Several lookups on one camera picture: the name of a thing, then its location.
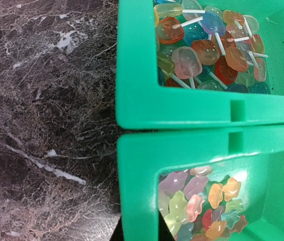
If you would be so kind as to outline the green three-compartment bin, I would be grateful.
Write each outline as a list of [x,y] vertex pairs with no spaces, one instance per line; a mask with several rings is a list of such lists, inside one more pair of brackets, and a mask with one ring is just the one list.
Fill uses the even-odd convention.
[[201,1],[256,17],[268,55],[270,94],[161,87],[153,1],[120,1],[117,143],[125,240],[158,240],[164,171],[211,165],[243,183],[247,219],[232,240],[284,240],[284,1]]

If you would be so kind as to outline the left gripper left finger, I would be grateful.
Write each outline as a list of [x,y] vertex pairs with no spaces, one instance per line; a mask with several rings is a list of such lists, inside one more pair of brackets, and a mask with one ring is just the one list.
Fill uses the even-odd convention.
[[110,241],[124,241],[123,228],[122,228],[122,216],[118,220],[118,223],[114,229],[114,232],[110,238]]

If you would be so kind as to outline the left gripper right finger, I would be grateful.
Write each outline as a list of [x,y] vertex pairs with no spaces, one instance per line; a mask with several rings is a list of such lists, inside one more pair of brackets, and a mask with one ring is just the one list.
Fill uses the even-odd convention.
[[161,213],[159,213],[158,241],[175,241]]

